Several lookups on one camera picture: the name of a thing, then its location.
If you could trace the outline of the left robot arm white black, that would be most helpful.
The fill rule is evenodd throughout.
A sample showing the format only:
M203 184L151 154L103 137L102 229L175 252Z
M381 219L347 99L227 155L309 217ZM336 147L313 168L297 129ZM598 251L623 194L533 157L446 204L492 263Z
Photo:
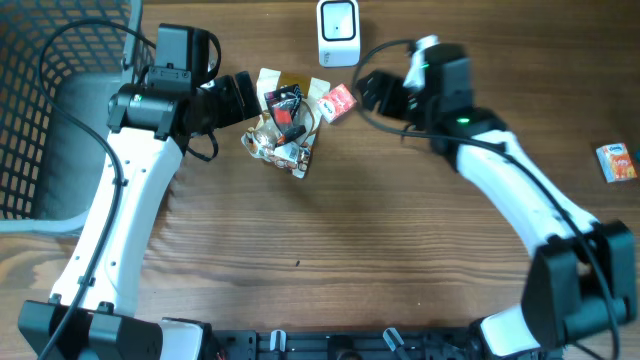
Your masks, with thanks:
M44 302L28 301L18 327L41 359L221 359L208 323L136 318L144 253L190 141L258 115L247 73L219 72L211 32L163 24L156 59L109 100L106 159L79 241Z

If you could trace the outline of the red Kleenex tissue pack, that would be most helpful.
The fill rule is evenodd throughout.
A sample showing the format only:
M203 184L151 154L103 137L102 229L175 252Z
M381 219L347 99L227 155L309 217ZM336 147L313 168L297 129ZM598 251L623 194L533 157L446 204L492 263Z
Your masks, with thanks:
M333 123L353 109L356 104L357 100L344 84L336 86L317 101L320 112L327 123Z

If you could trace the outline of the hex wrench set package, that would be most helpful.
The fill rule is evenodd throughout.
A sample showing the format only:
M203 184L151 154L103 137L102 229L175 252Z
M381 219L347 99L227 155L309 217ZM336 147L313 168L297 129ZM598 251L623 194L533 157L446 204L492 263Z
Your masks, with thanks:
M267 92L264 98L271 118L281 133L277 146L291 143L306 132L303 124L294 122L302 103L302 92L298 84Z

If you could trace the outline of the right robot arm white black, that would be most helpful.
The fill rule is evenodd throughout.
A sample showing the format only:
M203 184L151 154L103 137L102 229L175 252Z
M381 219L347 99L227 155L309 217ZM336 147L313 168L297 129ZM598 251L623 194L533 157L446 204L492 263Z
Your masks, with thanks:
M620 355L620 329L638 315L635 239L573 203L535 165L492 110L475 103L471 62L458 44L410 40L403 77L356 70L358 114L377 129L404 122L401 137L426 139L510 223L532 262L517 305L479 320L484 357L581 348L601 332Z

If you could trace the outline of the beige snack bag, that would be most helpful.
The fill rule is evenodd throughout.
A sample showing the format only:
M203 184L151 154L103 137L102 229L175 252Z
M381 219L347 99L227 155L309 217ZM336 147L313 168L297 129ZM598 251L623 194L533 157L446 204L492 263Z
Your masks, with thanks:
M281 133L271 118L264 94L295 84L299 85L302 92L302 103L294 122L303 124L306 132L291 143L277 146ZM251 156L271 163L297 178L304 178L322 120L317 101L328 94L330 83L315 77L263 68L259 72L256 86L261 114L256 126L245 132L241 142Z

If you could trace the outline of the orange Kleenex tissue pack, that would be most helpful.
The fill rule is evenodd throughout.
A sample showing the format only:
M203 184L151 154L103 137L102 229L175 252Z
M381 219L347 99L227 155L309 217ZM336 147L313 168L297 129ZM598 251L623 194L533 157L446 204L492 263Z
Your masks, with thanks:
M596 156L607 183L628 181L637 177L624 143L601 146L596 149Z

